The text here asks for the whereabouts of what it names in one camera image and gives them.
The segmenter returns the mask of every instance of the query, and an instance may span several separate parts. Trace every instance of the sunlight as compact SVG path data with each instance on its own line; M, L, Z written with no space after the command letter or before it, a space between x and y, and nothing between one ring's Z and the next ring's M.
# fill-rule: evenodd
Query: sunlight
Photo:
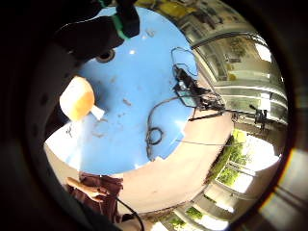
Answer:
M156 222L151 228L151 231L167 231L167 229L160 222Z
M224 230L229 224L228 221L211 218L207 215L197 220L197 222L212 230Z
M268 61L271 63L271 53L269 49L266 46L261 45L259 43L255 43L255 46L259 53L261 60Z

